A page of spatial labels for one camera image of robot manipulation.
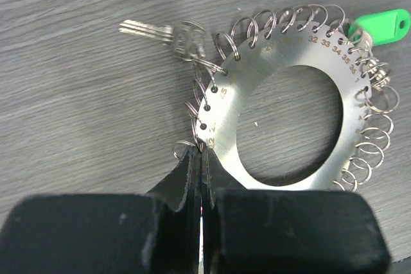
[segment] green key tag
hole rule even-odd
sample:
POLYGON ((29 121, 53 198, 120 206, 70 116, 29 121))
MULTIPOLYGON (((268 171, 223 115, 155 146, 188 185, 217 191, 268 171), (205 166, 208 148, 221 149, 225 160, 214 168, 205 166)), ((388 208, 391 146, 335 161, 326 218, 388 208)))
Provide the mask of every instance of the green key tag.
MULTIPOLYGON (((404 9, 396 9, 381 13, 361 16, 355 20, 374 41, 374 46, 393 43, 401 40, 411 26, 410 14, 404 9)), ((353 33, 355 26, 349 29, 353 33)))

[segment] tabletop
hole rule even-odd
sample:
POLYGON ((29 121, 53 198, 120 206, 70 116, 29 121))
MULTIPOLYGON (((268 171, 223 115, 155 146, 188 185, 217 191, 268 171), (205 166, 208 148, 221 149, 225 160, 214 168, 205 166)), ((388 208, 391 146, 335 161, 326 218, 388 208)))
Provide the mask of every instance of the tabletop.
MULTIPOLYGON (((411 0, 0 0, 0 222, 35 193, 143 193, 177 163, 171 146, 191 134, 182 102, 193 100, 193 67, 159 42, 120 33, 122 20, 197 21, 209 31, 207 57, 220 64, 216 32, 265 8, 312 3, 351 18, 411 10, 411 0)), ((410 48, 411 35, 373 49, 390 63, 401 103, 385 162, 359 189, 395 260, 411 255, 410 48)), ((339 102, 317 69, 269 77, 240 116, 249 173, 265 181, 318 166, 338 136, 339 102)))

